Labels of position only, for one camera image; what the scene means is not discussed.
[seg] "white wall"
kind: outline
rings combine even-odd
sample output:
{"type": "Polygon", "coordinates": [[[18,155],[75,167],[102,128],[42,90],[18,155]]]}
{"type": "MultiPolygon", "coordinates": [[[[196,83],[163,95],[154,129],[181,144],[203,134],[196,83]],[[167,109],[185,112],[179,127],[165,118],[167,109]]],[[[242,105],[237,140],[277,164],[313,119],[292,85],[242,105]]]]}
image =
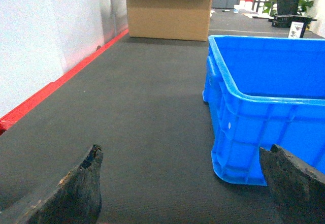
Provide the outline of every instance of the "white wall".
{"type": "Polygon", "coordinates": [[[311,22],[310,30],[314,33],[325,37],[325,0],[315,0],[314,6],[307,11],[307,15],[310,15],[317,19],[315,22],[311,22]]]}
{"type": "Polygon", "coordinates": [[[1,0],[0,118],[126,28],[125,0],[1,0]]]}

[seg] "red edge trim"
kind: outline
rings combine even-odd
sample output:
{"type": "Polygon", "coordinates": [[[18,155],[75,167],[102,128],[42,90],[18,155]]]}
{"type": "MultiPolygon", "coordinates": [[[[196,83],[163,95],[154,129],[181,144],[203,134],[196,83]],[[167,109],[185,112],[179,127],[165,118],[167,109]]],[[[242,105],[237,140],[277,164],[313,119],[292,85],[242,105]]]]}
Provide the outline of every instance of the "red edge trim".
{"type": "Polygon", "coordinates": [[[124,35],[128,33],[128,29],[120,33],[118,36],[114,37],[111,41],[106,43],[103,47],[95,51],[90,56],[83,59],[75,67],[65,73],[62,77],[54,82],[49,83],[44,88],[33,94],[30,98],[25,100],[19,106],[11,110],[8,114],[0,119],[0,135],[8,130],[12,125],[14,125],[18,120],[20,120],[24,115],[31,111],[35,106],[37,106],[44,99],[49,97],[53,92],[65,84],[69,79],[75,76],[78,72],[84,69],[89,63],[100,56],[104,51],[114,45],[118,40],[120,40],[124,35]]]}

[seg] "blue plastic crate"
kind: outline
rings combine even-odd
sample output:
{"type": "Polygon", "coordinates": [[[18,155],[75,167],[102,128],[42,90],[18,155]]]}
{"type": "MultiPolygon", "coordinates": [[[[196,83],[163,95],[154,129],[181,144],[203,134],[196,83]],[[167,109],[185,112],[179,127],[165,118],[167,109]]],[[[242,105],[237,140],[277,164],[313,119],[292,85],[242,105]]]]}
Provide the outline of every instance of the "blue plastic crate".
{"type": "Polygon", "coordinates": [[[203,100],[224,181],[266,185],[258,150],[273,144],[325,173],[325,40],[210,36],[203,100]]]}

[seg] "black plant pot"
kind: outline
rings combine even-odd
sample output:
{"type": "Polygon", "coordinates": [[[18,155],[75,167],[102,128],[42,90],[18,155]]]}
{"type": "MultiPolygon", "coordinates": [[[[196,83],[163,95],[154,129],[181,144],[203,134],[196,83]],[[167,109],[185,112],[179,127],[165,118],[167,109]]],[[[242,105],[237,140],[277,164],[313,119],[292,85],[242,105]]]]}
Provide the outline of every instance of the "black plant pot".
{"type": "Polygon", "coordinates": [[[278,15],[297,15],[299,0],[276,0],[278,15]]]}

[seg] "white paper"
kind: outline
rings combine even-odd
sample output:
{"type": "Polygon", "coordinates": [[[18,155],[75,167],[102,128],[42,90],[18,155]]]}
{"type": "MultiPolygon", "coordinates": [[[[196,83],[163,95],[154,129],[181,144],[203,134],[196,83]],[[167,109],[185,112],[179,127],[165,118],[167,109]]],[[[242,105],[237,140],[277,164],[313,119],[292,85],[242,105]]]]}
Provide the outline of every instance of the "white paper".
{"type": "Polygon", "coordinates": [[[304,23],[303,22],[292,22],[290,31],[289,31],[289,39],[299,39],[301,31],[303,30],[304,23]]]}

